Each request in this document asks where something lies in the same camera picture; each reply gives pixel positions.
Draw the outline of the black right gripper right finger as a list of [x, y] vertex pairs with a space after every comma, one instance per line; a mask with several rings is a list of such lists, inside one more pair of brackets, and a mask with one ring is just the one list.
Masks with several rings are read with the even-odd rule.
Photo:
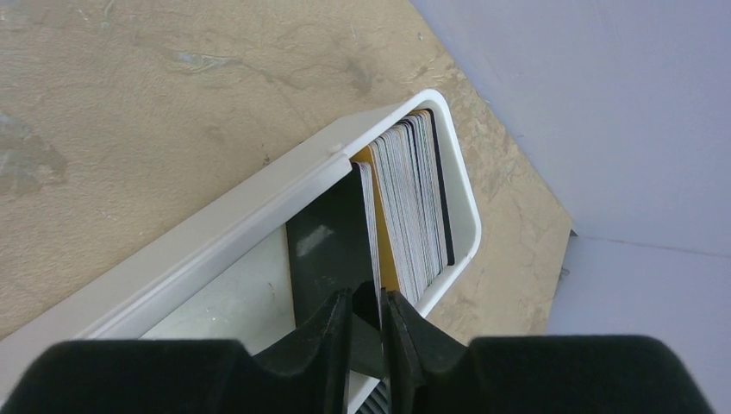
[[649, 336], [482, 336], [462, 344], [382, 292], [394, 413], [709, 413], [684, 363]]

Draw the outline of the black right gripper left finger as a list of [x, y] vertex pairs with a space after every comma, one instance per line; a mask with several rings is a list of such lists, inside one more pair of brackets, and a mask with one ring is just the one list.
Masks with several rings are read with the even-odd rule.
[[37, 357], [4, 413], [344, 413], [352, 295], [250, 354], [236, 340], [84, 340]]

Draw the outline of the black credit card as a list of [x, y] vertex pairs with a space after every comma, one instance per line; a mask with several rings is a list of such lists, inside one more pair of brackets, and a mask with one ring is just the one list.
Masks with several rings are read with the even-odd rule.
[[372, 167], [350, 172], [285, 224], [296, 324], [339, 290], [352, 295], [351, 368], [385, 375], [380, 338], [380, 263]]

